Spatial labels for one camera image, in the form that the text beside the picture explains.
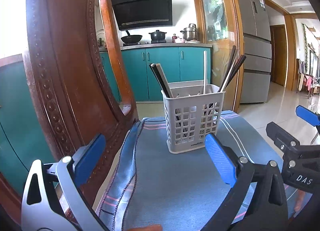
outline kitchen backsplash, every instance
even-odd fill
[[[97,37],[101,37],[102,40],[105,41],[102,21],[100,17],[100,10],[98,7],[96,7],[95,9],[95,17]],[[178,37],[182,38],[182,33],[180,33],[180,31],[185,27],[188,27],[190,23],[197,25],[196,7],[194,0],[172,0],[172,26],[131,29],[129,30],[129,33],[131,35],[142,35],[142,39],[140,42],[144,44],[145,42],[151,43],[151,37],[149,33],[160,30],[162,32],[167,32],[165,39],[167,40],[167,42],[171,43],[173,34],[175,33]],[[119,31],[118,26],[117,32],[119,43],[122,46],[123,42],[121,41],[121,37],[126,36],[127,33],[125,31]]]

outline refrigerator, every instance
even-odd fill
[[[240,103],[267,100],[271,73],[271,35],[264,0],[238,0],[244,33],[244,77]]]

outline blue tablecloth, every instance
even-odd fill
[[[243,118],[224,111],[217,137],[238,156],[254,163],[283,161]],[[198,231],[215,213],[230,190],[205,148],[171,154],[166,144],[163,117],[144,118],[129,132],[111,185],[104,194],[98,215],[110,230],[128,230],[161,224],[164,231]],[[255,183],[234,221],[243,218]],[[294,213],[297,192],[285,185],[289,217]]]

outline white plastic basket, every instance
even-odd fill
[[[162,92],[167,145],[173,154],[204,147],[208,133],[217,133],[224,92],[208,84],[203,94],[203,80],[169,83],[174,97],[167,98]]]

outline wooden chair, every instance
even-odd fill
[[[111,0],[99,0],[111,66],[124,104],[120,109],[106,79],[96,39],[95,0],[26,0],[23,62],[35,110],[55,159],[72,155],[97,133],[107,147],[87,184],[93,204],[126,132],[138,119],[121,57]],[[17,196],[0,181],[0,203],[19,224]]]

